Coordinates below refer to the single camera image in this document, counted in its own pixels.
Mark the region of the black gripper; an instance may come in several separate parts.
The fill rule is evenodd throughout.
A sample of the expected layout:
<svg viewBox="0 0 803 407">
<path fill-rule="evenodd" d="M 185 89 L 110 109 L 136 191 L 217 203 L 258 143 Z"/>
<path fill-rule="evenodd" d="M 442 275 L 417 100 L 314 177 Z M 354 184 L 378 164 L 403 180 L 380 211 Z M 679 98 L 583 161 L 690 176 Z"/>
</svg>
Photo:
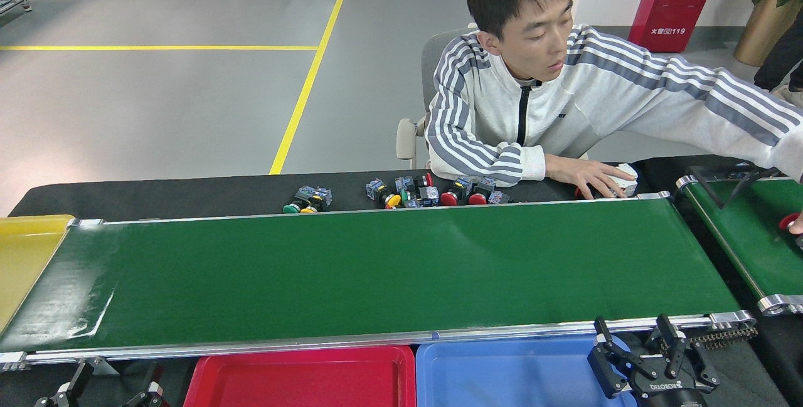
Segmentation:
<svg viewBox="0 0 803 407">
<path fill-rule="evenodd" d="M 664 376 L 651 369 L 644 358 L 616 344 L 605 319 L 597 317 L 593 324 L 597 335 L 588 363 L 606 398 L 616 398 L 631 388 L 637 406 L 708 406 L 700 391 L 719 387 L 719 374 L 708 363 L 705 346 L 692 343 L 667 315 L 656 319 L 657 333 L 666 345 L 662 352 L 666 359 Z M 690 364 L 691 376 L 682 376 L 685 363 Z"/>
</svg>

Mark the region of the person's right hand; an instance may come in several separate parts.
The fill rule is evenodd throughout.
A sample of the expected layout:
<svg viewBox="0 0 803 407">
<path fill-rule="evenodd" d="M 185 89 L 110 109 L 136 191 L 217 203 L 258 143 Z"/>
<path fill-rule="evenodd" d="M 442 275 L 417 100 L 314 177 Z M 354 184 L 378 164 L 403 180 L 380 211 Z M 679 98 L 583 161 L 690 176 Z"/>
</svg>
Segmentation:
<svg viewBox="0 0 803 407">
<path fill-rule="evenodd" d="M 634 177 L 617 167 L 591 159 L 575 159 L 545 154 L 545 176 L 554 181 L 573 184 L 585 199 L 593 199 L 593 190 L 605 198 L 625 198 L 625 191 L 615 179 L 634 181 Z"/>
</svg>

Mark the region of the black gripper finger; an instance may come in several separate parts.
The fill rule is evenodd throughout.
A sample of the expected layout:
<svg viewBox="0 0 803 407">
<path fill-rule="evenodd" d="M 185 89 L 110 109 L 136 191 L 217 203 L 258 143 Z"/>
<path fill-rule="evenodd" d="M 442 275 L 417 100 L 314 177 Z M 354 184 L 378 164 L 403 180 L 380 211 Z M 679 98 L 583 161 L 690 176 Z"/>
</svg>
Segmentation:
<svg viewBox="0 0 803 407">
<path fill-rule="evenodd" d="M 159 384 L 162 373 L 163 367 L 160 364 L 150 364 L 144 374 L 141 389 L 123 406 L 169 406 L 169 402 L 163 396 L 163 387 Z"/>
<path fill-rule="evenodd" d="M 93 365 L 81 359 L 69 382 L 60 385 L 54 395 L 38 398 L 36 406 L 80 406 L 79 400 L 92 375 Z"/>
</svg>

